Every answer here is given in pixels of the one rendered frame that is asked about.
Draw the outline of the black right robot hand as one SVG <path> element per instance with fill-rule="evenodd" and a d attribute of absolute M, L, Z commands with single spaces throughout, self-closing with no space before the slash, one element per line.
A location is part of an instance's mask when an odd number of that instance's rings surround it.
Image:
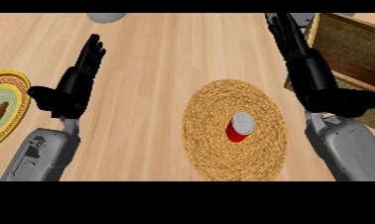
<path fill-rule="evenodd" d="M 339 88 L 320 52 L 307 45 L 290 13 L 267 13 L 265 20 L 285 61 L 295 97 L 310 113 L 360 117 L 375 109 L 375 92 Z"/>

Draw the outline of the wooden wicker basket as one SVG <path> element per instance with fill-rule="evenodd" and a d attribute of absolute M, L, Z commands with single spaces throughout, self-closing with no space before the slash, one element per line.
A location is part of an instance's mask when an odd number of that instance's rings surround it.
<path fill-rule="evenodd" d="M 375 24 L 338 13 L 317 13 L 304 31 L 344 89 L 375 92 Z M 355 117 L 375 128 L 375 109 Z"/>

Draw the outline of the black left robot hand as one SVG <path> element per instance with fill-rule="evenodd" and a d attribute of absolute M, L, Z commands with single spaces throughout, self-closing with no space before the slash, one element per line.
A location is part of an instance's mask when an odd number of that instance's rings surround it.
<path fill-rule="evenodd" d="M 28 89 L 38 108 L 50 111 L 53 118 L 78 119 L 85 113 L 103 55 L 99 35 L 91 34 L 76 63 L 66 69 L 57 87 L 32 86 Z"/>

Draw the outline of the round woven straw placemat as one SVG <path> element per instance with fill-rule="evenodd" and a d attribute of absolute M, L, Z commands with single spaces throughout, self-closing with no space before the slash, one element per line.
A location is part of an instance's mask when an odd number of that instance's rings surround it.
<path fill-rule="evenodd" d="M 271 180 L 286 155 L 282 112 L 262 91 L 237 79 L 208 83 L 183 113 L 189 162 L 208 180 Z"/>

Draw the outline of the grey round object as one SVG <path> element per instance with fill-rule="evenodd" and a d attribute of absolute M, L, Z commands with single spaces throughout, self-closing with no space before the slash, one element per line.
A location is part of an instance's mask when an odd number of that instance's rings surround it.
<path fill-rule="evenodd" d="M 113 23 L 125 16 L 124 13 L 88 13 L 88 18 L 100 24 Z"/>

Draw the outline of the yellow patterned plate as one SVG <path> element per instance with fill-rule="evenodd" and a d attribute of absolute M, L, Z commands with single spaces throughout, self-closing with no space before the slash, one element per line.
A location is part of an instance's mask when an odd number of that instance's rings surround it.
<path fill-rule="evenodd" d="M 29 79 L 19 71 L 0 69 L 0 142 L 16 129 L 26 114 L 29 87 Z"/>

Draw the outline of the red can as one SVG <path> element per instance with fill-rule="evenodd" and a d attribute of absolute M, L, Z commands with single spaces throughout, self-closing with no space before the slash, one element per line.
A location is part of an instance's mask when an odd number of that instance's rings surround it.
<path fill-rule="evenodd" d="M 252 134 L 255 130 L 255 119 L 245 111 L 234 113 L 227 125 L 226 134 L 228 140 L 239 143 Z"/>

